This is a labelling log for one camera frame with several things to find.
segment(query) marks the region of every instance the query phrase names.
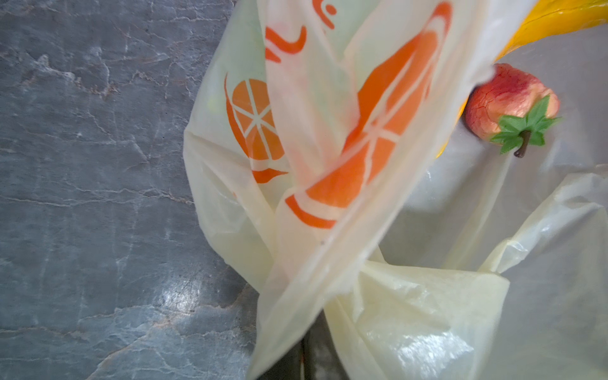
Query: fake strawberry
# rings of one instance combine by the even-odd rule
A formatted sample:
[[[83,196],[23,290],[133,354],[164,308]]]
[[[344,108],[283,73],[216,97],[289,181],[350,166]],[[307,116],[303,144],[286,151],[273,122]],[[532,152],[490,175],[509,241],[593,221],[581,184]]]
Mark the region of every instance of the fake strawberry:
[[[500,153],[523,157],[528,144],[545,145],[544,134],[559,118],[558,96],[534,75],[510,64],[494,65],[494,78],[476,88],[465,121],[479,138],[502,145]]]

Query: orange slice print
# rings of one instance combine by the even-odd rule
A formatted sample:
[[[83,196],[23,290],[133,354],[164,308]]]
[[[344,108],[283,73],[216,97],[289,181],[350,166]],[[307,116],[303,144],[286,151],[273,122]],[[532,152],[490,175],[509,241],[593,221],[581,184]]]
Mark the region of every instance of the orange slice print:
[[[286,199],[303,223],[332,228],[341,210],[384,169],[428,95],[451,19],[452,6],[442,2],[416,37],[371,72],[359,90],[359,122],[345,141],[339,166]]]
[[[232,133],[243,152],[252,161],[254,178],[265,184],[285,171],[269,168],[269,163],[285,155],[272,119],[272,110],[266,83],[247,79],[234,88],[232,101],[227,89],[228,75],[224,79],[226,112]]]

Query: fruit stem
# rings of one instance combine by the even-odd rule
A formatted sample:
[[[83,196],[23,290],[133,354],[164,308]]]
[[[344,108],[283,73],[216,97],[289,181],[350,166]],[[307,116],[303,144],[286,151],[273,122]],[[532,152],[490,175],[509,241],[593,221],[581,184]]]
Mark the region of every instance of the fruit stem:
[[[522,131],[519,136],[521,138],[523,138],[523,144],[521,146],[521,148],[519,148],[518,150],[515,151],[515,153],[513,153],[513,155],[517,158],[522,158],[524,156],[524,154],[526,154],[526,148],[528,148],[528,142],[530,142],[530,136],[532,135],[532,132],[530,130],[525,130]]]

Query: marble surface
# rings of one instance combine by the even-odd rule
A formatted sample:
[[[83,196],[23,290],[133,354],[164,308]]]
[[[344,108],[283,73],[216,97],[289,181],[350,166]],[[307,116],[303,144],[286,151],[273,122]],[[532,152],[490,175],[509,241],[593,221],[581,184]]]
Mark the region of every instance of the marble surface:
[[[239,379],[182,133],[229,0],[0,0],[0,379]]]

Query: plastic bag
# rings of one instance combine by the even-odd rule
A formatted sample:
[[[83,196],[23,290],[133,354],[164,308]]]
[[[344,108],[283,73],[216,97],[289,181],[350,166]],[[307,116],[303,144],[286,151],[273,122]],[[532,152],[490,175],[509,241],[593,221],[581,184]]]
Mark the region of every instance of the plastic bag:
[[[238,3],[199,90],[184,160],[208,241],[260,291],[248,378],[323,307],[352,379],[480,375],[509,287],[497,273],[526,253],[506,242],[488,257],[482,239],[510,159],[480,180],[460,236],[438,231],[437,254],[416,263],[429,268],[389,265],[378,243],[533,5]],[[410,243],[393,252],[424,252]]]

